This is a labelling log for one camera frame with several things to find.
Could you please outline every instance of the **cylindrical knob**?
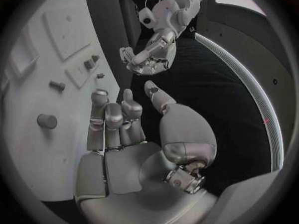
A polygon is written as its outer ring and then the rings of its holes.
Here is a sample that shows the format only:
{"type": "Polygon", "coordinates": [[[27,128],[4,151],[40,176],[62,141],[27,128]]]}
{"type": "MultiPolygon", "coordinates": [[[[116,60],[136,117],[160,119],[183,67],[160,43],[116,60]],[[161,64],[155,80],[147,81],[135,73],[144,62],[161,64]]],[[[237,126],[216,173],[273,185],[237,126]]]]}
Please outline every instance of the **cylindrical knob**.
{"type": "Polygon", "coordinates": [[[57,118],[53,115],[40,114],[37,123],[41,128],[54,129],[57,126],[57,118]]]}

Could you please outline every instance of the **switch plate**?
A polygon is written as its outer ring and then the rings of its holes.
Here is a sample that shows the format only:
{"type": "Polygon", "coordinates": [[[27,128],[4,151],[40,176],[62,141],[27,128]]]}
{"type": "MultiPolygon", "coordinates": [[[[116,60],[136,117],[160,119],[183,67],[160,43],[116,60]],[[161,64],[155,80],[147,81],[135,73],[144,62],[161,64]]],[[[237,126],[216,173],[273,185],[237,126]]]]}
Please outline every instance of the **switch plate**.
{"type": "Polygon", "coordinates": [[[94,55],[94,53],[89,53],[85,56],[82,56],[74,64],[65,69],[66,74],[78,89],[80,89],[84,85],[90,75],[100,64],[100,60],[98,60],[94,63],[95,66],[92,69],[86,69],[84,62],[92,59],[92,55],[94,55]]]}

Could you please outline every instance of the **knob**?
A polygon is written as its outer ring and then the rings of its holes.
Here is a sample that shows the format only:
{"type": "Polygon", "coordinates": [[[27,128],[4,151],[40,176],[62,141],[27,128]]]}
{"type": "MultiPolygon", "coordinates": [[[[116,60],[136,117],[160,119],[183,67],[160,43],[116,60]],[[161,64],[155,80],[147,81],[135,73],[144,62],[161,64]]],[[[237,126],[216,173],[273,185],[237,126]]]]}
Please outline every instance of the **knob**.
{"type": "Polygon", "coordinates": [[[40,114],[37,123],[41,128],[54,129],[57,126],[57,118],[53,115],[40,114]]]}

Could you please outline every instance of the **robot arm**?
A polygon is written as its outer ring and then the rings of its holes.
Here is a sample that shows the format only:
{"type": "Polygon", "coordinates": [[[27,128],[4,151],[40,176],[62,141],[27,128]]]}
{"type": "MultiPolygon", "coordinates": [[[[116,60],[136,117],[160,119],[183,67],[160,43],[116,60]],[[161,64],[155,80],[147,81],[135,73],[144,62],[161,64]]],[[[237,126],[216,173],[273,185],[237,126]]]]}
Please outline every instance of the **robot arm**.
{"type": "Polygon", "coordinates": [[[143,51],[135,55],[132,48],[121,48],[124,64],[138,75],[154,75],[169,69],[176,54],[175,40],[198,14],[202,0],[162,0],[152,11],[139,12],[140,22],[155,34],[143,51]]]}

